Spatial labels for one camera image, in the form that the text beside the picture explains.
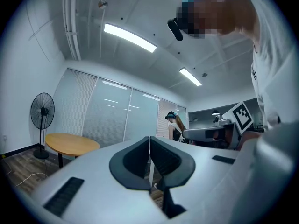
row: white shirt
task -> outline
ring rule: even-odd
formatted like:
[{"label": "white shirt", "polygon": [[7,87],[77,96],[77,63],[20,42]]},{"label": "white shirt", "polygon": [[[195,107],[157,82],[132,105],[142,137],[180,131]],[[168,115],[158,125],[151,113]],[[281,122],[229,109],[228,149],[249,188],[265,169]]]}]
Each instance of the white shirt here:
[{"label": "white shirt", "polygon": [[[263,114],[263,125],[267,130],[277,125],[278,120],[281,122],[298,120],[285,115],[285,109],[290,106],[296,107],[290,102],[297,102],[297,109],[299,109],[299,97],[297,96],[299,89],[298,87],[294,88],[298,85],[299,79],[296,81],[298,75],[296,73],[294,80],[285,84],[285,81],[289,79],[286,77],[287,72],[284,75],[283,72],[280,72],[281,69],[298,71],[299,63],[296,55],[298,50],[295,36],[276,4],[272,0],[251,0],[251,2],[256,9],[260,25],[259,50],[253,52],[251,78]],[[279,98],[279,95],[283,96],[285,92],[292,94]]]}]

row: wooden table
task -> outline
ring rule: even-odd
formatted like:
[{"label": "wooden table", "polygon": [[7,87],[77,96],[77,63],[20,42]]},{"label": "wooden table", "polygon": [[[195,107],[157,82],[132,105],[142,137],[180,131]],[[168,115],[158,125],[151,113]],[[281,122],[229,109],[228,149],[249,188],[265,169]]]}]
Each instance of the wooden table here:
[{"label": "wooden table", "polygon": [[50,133],[45,137],[46,144],[58,153],[59,167],[63,167],[62,155],[75,156],[86,154],[90,151],[97,150],[100,145],[85,137],[69,133]]}]

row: table leg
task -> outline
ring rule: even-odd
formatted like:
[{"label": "table leg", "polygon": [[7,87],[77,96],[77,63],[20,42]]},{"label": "table leg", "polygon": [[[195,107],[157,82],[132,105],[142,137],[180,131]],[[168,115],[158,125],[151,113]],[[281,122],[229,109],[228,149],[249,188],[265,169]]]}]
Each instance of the table leg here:
[{"label": "table leg", "polygon": [[59,168],[62,168],[64,166],[62,162],[62,154],[58,153],[58,163],[59,163]]}]

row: fan base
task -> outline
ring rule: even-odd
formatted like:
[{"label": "fan base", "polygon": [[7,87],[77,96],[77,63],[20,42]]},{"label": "fan base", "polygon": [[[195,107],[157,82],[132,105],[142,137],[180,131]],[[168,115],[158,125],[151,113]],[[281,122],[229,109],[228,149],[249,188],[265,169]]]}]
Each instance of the fan base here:
[{"label": "fan base", "polygon": [[35,156],[37,159],[47,159],[49,156],[49,153],[45,150],[36,150],[33,152],[33,156]]}]

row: long hair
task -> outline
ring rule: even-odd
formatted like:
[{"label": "long hair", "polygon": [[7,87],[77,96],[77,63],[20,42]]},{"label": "long hair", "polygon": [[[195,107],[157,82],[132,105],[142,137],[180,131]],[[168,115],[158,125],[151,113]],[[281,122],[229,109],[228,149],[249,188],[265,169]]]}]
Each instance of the long hair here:
[{"label": "long hair", "polygon": [[184,131],[186,129],[186,127],[184,126],[181,118],[178,115],[176,116],[176,121],[177,121],[177,125],[181,129],[181,131]]}]

